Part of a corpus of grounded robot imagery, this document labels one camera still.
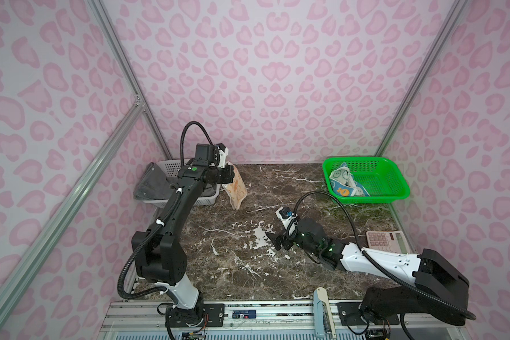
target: pink leopard print wallpaper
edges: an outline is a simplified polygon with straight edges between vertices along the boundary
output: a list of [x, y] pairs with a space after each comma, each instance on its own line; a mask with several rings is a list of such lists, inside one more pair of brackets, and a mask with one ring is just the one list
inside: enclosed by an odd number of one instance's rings
[[149, 162], [162, 160], [140, 118], [62, 235], [0, 333], [0, 340], [91, 339], [111, 301], [130, 238], [145, 230], [155, 207], [133, 200]]
[[418, 250], [470, 280], [473, 340], [510, 339], [510, 0], [473, 2], [386, 156]]
[[[105, 0], [172, 154], [374, 154], [452, 0]], [[193, 128], [185, 143], [203, 141]]]
[[0, 0], [0, 285], [133, 103], [83, 0]]

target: green plastic basket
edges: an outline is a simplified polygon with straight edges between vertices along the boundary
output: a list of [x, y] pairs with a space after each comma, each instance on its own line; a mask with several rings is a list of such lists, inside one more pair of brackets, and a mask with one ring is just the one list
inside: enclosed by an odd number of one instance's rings
[[[354, 179], [363, 185], [370, 197], [347, 196], [334, 193], [329, 176], [346, 162]], [[410, 194], [408, 183], [392, 160], [383, 157], [332, 157], [323, 162], [328, 191], [344, 204], [391, 203]]]

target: white basket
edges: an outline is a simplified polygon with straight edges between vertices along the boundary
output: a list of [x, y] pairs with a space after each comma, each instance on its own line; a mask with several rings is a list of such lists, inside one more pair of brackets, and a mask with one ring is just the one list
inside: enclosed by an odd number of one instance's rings
[[[156, 165], [158, 165], [168, 177], [177, 177], [178, 171], [182, 167], [182, 163], [180, 160], [162, 160], [160, 162], [156, 162]], [[215, 194], [213, 196], [197, 198], [196, 202], [195, 202], [195, 206], [209, 206], [209, 205], [214, 204], [215, 199], [219, 195], [220, 188], [221, 188], [221, 185], [217, 184], [217, 188], [215, 188]], [[164, 206], [168, 203], [168, 200], [154, 200], [154, 201], [144, 200], [144, 203], [150, 203], [150, 204], [153, 204], [159, 208], [164, 208]]]

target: brown marble surface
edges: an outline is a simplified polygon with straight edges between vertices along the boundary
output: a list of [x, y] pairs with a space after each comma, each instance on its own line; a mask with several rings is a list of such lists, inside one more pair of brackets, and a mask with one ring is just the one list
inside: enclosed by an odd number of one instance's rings
[[[189, 261], [187, 274], [204, 300], [272, 300], [310, 298], [325, 287], [330, 299], [362, 299], [370, 286], [391, 287], [388, 279], [364, 273], [328, 271], [297, 247], [276, 251], [264, 231], [282, 228], [275, 210], [294, 208], [299, 197], [327, 190], [320, 164], [238, 165], [247, 196], [241, 208], [231, 207], [221, 192], [212, 206], [194, 207], [183, 229], [181, 244]], [[363, 241], [368, 230], [396, 230], [387, 205], [349, 205]], [[312, 195], [299, 208], [336, 238], [352, 237], [343, 212], [329, 198]], [[152, 285], [138, 280], [135, 291]], [[158, 293], [148, 299], [167, 300]]]

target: blue and beige stapler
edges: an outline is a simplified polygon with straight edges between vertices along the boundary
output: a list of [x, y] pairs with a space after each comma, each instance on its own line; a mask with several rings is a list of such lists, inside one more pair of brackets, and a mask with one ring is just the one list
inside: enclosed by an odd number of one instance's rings
[[328, 302], [327, 290], [323, 287], [314, 291], [314, 326], [316, 338], [324, 339], [325, 335], [329, 334], [332, 339], [336, 339], [331, 305]]

